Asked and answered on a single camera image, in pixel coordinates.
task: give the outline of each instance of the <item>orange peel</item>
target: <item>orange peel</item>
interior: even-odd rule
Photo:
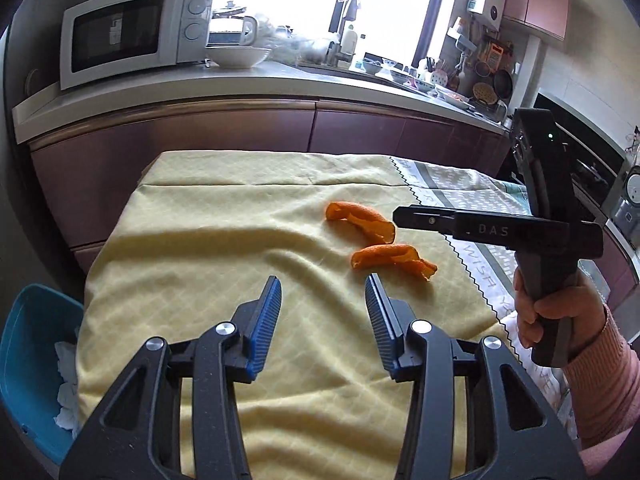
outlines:
[[[392,244],[396,226],[375,209],[354,202],[331,202],[324,212],[327,220],[346,220],[359,227],[376,245]]]
[[[415,247],[408,244],[374,245],[353,253],[351,257],[353,269],[383,265],[397,265],[409,274],[427,281],[438,270],[436,264],[421,259]]]

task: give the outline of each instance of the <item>blue trash can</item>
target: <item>blue trash can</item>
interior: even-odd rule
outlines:
[[[44,285],[28,285],[14,301],[0,340],[0,396],[38,449],[60,465],[71,447],[71,432],[57,427],[60,412],[54,344],[76,342],[82,304]]]

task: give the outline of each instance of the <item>microwave control panel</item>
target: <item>microwave control panel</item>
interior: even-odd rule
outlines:
[[[178,34],[178,63],[202,61],[205,58],[212,1],[184,0]]]

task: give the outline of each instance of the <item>yellow tablecloth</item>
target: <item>yellow tablecloth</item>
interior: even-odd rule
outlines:
[[[162,154],[87,279],[77,360],[82,420],[147,338],[197,338],[276,274],[282,309],[265,369],[236,387],[254,479],[393,478],[411,386],[395,384],[382,367],[364,303],[368,271],[350,267],[366,242],[354,226],[324,220],[335,200],[387,218],[417,203],[387,156]],[[439,271],[426,283],[376,269],[389,296],[451,336],[506,337],[443,236],[398,229],[396,241],[413,244]],[[182,469],[193,475],[190,395],[182,407]],[[460,473],[463,402],[456,416]]]

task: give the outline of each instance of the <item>hand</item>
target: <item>hand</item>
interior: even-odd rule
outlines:
[[[574,355],[593,342],[607,322],[600,295],[581,270],[578,270],[576,286],[569,286],[535,302],[524,290],[520,269],[516,270],[513,288],[516,290],[518,336],[524,348],[531,348],[542,339],[542,325],[536,321],[538,316],[574,318],[574,333],[569,343],[569,350]]]

